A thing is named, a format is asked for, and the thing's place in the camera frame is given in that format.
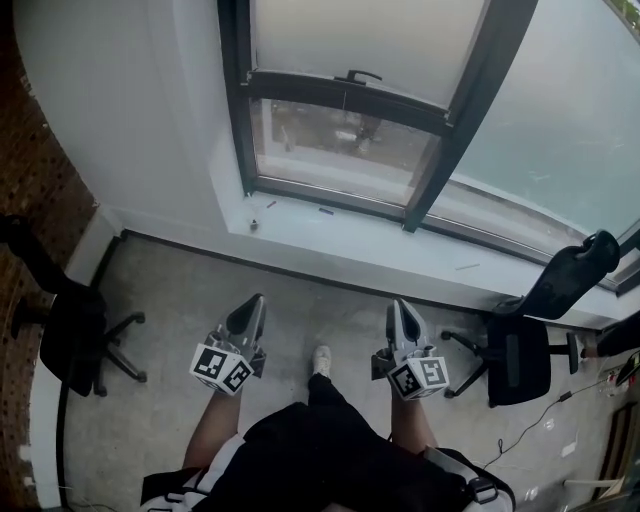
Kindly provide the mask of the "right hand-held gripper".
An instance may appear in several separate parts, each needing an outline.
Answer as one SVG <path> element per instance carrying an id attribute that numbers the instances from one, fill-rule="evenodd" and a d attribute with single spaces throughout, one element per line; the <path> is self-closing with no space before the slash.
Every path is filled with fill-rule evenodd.
<path id="1" fill-rule="evenodd" d="M 403 401 L 438 393 L 450 384 L 445 359 L 427 345 L 427 328 L 417 310 L 404 299 L 393 299 L 386 309 L 388 347 L 371 356 L 371 379 L 385 379 Z M 402 354 L 398 350 L 415 350 Z"/>

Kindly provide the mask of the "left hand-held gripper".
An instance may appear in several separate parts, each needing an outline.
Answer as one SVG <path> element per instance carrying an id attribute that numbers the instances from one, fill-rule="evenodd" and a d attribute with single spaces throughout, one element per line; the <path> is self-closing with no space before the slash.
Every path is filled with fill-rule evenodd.
<path id="1" fill-rule="evenodd" d="M 251 376 L 262 377 L 266 353 L 259 341 L 265 320 L 266 300 L 256 293 L 227 316 L 226 326 L 219 324 L 197 345 L 189 373 L 215 392 L 237 395 Z"/>

